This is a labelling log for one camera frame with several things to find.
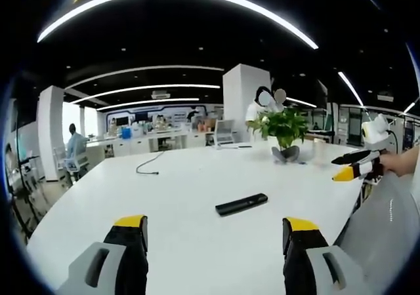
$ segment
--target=floor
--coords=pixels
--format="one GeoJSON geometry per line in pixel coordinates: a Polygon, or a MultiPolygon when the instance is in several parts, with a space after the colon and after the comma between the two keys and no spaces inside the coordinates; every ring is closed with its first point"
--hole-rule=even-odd
{"type": "MultiPolygon", "coordinates": [[[[34,211],[39,221],[42,220],[44,215],[49,211],[49,209],[61,198],[63,194],[69,189],[69,185],[66,185],[64,182],[40,182],[37,185],[37,191],[34,191],[31,194],[31,203],[33,205],[34,211]]],[[[30,205],[27,200],[23,198],[16,199],[16,207],[23,219],[27,224],[27,227],[30,231],[34,231],[37,227],[37,222],[33,212],[31,211],[30,205]]],[[[26,237],[21,225],[18,223],[16,214],[12,213],[14,216],[15,223],[15,233],[17,237],[26,244],[28,238],[26,237]]]]}

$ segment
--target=black remote control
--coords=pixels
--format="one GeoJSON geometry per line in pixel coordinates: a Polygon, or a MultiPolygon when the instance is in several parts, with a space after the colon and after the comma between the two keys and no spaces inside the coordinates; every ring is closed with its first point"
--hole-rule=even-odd
{"type": "Polygon", "coordinates": [[[268,197],[265,194],[259,193],[258,195],[252,195],[248,198],[243,198],[237,201],[217,205],[216,212],[219,213],[220,216],[226,216],[229,214],[242,212],[249,208],[256,207],[267,202],[267,200],[268,197]]]}

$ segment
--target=window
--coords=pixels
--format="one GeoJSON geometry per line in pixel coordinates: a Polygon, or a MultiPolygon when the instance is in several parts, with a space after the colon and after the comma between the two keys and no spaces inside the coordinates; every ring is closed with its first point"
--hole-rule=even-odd
{"type": "Polygon", "coordinates": [[[67,144],[72,136],[68,130],[71,123],[74,123],[76,126],[76,132],[80,133],[80,107],[79,105],[63,102],[62,130],[64,144],[67,144]]]}
{"type": "Polygon", "coordinates": [[[95,108],[85,107],[85,136],[98,135],[98,112],[95,108]]]}

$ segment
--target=white table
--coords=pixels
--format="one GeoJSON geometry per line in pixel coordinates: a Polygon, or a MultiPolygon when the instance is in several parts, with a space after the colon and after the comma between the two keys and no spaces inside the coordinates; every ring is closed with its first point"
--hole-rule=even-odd
{"type": "MultiPolygon", "coordinates": [[[[301,146],[308,158],[312,142],[301,146]]],[[[352,151],[328,144],[325,157],[352,151]]],[[[33,264],[58,288],[68,266],[103,241],[123,216],[148,219],[147,294],[284,294],[282,218],[317,224],[333,243],[359,196],[361,180],[337,183],[339,167],[275,163],[266,142],[249,149],[201,147],[107,159],[51,208],[28,243],[33,264]],[[221,218],[215,205],[256,193],[262,206],[221,218]]]]}

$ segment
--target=green plant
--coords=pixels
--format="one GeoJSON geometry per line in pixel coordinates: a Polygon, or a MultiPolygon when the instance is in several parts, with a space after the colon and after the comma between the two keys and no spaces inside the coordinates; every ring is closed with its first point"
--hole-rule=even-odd
{"type": "Polygon", "coordinates": [[[305,138],[308,132],[306,119],[294,108],[285,108],[281,113],[264,111],[258,118],[248,122],[253,132],[259,130],[263,138],[275,136],[280,147],[287,149],[294,140],[305,138]]]}

